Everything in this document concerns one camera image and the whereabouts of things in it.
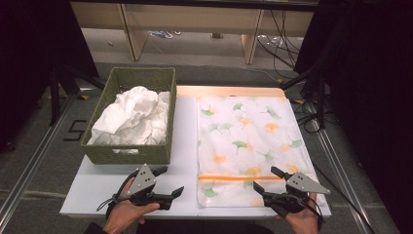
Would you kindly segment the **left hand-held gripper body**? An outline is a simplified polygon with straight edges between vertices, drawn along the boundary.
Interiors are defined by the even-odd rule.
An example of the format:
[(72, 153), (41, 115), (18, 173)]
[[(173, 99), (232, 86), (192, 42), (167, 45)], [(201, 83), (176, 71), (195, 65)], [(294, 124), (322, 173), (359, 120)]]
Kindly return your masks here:
[[(133, 181), (126, 192), (123, 192), (124, 185), (116, 195), (113, 196), (115, 203), (129, 200), (135, 206), (145, 206), (151, 203), (156, 203), (152, 196), (156, 193), (153, 189), (156, 185), (156, 176), (152, 175), (152, 170), (148, 165), (144, 164), (140, 169), (137, 169), (131, 174)], [(161, 210), (169, 210), (171, 203), (158, 203)]]

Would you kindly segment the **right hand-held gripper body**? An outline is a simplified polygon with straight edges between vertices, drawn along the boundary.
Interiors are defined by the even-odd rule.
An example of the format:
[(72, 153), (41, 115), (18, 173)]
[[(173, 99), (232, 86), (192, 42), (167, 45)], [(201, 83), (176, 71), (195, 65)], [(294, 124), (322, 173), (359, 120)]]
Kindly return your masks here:
[[(273, 209), (282, 217), (303, 211), (307, 207), (310, 193), (330, 193), (329, 189), (300, 172), (291, 174), (291, 178), (285, 181), (285, 189), (282, 194), (267, 192), (269, 197), (262, 197), (264, 206)], [(315, 210), (315, 214), (322, 218), (321, 210)]]

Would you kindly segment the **green woven basket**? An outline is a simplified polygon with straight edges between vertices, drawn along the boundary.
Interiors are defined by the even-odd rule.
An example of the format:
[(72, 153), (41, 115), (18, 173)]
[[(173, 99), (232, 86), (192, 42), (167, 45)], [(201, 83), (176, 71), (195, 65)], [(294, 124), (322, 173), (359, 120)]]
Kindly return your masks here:
[[(87, 126), (81, 147), (96, 165), (168, 165), (170, 163), (173, 118), (176, 101), (175, 69), (171, 67), (115, 67), (106, 81), (100, 99)], [(92, 127), (116, 95), (142, 86), (150, 91), (169, 92), (166, 141), (160, 144), (88, 144)]]

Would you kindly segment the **leaf-print mesh laundry bag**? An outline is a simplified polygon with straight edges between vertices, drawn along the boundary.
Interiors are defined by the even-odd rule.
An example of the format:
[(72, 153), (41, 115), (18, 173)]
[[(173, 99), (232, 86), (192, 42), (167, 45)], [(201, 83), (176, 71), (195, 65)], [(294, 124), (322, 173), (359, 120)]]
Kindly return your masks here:
[(317, 178), (285, 97), (200, 97), (197, 124), (203, 207), (261, 207), (254, 183), (269, 192), (285, 191), (285, 180), (271, 172), (273, 167)]

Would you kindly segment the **white cloth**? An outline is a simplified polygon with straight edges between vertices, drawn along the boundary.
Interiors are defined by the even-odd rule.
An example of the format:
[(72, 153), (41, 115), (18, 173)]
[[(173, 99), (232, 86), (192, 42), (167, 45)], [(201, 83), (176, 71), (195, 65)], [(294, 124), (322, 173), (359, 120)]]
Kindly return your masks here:
[(87, 145), (160, 145), (167, 141), (170, 92), (136, 86), (109, 104), (92, 126)]

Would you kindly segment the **person's right hand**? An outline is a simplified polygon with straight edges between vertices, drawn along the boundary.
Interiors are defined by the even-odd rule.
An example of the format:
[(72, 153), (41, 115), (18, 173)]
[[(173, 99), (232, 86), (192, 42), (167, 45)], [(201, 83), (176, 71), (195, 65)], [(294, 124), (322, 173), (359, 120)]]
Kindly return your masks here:
[(318, 217), (315, 214), (317, 194), (310, 193), (307, 207), (296, 214), (289, 213), (285, 217), (276, 215), (277, 219), (284, 219), (295, 234), (319, 234)]

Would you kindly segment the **person's left hand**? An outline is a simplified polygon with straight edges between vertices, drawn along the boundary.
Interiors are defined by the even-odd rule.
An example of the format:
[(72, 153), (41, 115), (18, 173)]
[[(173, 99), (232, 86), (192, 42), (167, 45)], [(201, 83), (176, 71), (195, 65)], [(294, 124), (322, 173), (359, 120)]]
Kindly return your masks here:
[(112, 209), (102, 230), (107, 234), (122, 234), (135, 223), (144, 224), (144, 216), (159, 208), (158, 203), (135, 206), (129, 200), (122, 201)]

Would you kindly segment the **white foam board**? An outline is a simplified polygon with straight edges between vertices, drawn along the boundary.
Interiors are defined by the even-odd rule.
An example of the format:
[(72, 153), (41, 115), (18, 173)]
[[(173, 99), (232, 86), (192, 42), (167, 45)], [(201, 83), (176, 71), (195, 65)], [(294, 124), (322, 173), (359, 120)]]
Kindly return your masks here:
[[(148, 219), (262, 219), (272, 218), (270, 208), (203, 208), (197, 201), (197, 105), (193, 97), (176, 101), (172, 132), (171, 162), (168, 171), (157, 177), (154, 191), (169, 194), (183, 187), (183, 193), (168, 211), (155, 211)], [(97, 207), (118, 191), (135, 165), (95, 165), (85, 157), (60, 213), (70, 217), (101, 217)]]

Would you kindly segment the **person's dark pants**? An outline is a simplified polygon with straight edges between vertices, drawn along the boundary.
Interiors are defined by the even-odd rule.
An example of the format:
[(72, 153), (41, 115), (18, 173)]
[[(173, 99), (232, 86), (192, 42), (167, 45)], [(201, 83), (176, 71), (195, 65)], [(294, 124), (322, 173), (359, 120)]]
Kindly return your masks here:
[(248, 221), (148, 220), (136, 234), (274, 234), (267, 227)]

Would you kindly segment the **black metal stand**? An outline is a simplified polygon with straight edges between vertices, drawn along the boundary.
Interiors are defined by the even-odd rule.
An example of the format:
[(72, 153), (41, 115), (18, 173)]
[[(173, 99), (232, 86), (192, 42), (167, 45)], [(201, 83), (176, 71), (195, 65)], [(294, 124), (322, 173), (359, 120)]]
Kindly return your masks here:
[(314, 64), (310, 69), (280, 85), (284, 91), (304, 82), (304, 86), (300, 92), (303, 99), (317, 98), (316, 112), (307, 117), (307, 120), (316, 120), (319, 124), (319, 131), (324, 129), (324, 98), (325, 98), (325, 82), (322, 77), (321, 67)]
[(54, 65), (50, 73), (52, 103), (51, 126), (53, 126), (60, 117), (59, 88), (63, 87), (63, 90), (68, 96), (77, 96), (81, 92), (79, 85), (75, 81), (76, 78), (80, 78), (100, 90), (104, 89), (104, 84), (100, 82), (96, 76), (87, 74), (68, 64)]

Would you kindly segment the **black curtain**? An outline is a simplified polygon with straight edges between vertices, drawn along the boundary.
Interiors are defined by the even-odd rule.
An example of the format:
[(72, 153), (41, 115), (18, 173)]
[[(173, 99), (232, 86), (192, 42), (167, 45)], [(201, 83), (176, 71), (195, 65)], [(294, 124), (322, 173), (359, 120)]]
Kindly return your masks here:
[(325, 79), (399, 233), (413, 234), (413, 0), (357, 0)]
[(0, 0), (0, 152), (14, 147), (62, 64), (98, 77), (70, 0)]

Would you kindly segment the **beige wooden desk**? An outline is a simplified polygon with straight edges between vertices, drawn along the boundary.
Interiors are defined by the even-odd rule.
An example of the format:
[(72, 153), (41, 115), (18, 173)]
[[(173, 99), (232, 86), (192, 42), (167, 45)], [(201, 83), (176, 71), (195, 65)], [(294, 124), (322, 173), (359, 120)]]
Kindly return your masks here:
[(253, 62), (257, 36), (303, 37), (312, 12), (255, 10), (187, 6), (156, 6), (122, 3), (93, 3), (73, 0), (72, 10), (82, 28), (121, 29), (127, 38), (131, 59), (138, 60), (150, 30), (237, 34), (244, 60)]

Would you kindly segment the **aluminium floor rail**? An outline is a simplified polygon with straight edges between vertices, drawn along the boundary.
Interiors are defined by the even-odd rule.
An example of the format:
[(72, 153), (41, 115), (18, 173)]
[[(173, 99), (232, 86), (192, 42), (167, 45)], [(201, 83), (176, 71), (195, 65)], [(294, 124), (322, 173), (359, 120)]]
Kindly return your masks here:
[(325, 174), (328, 170), (332, 171), (333, 178), (331, 180), (357, 208), (358, 213), (353, 207), (350, 207), (350, 210), (360, 232), (362, 234), (377, 234), (371, 215), (362, 203), (362, 199), (366, 195), (363, 194), (361, 187), (368, 185), (364, 170), (355, 161), (350, 146), (346, 142), (343, 146), (339, 145), (341, 139), (341, 135), (338, 137), (330, 136), (327, 129), (307, 135), (307, 140), (319, 144), (320, 156), (316, 160), (316, 155), (313, 155), (318, 167)]
[(5, 202), (0, 208), (0, 232), (7, 226), (8, 222), (12, 218), (17, 206), (19, 205), (19, 201), (21, 200), (26, 188), (41, 166), (47, 152), (49, 151), (49, 148), (51, 147), (56, 138), (56, 135), (59, 132), (59, 129), (66, 117), (69, 108), (71, 107), (75, 99), (75, 95), (69, 95), (63, 102), (62, 108), (60, 109), (60, 115), (57, 117), (56, 121), (47, 129), (41, 142), (30, 157), (30, 160), (26, 164), (23, 172), (19, 176), (18, 181), (6, 196)]

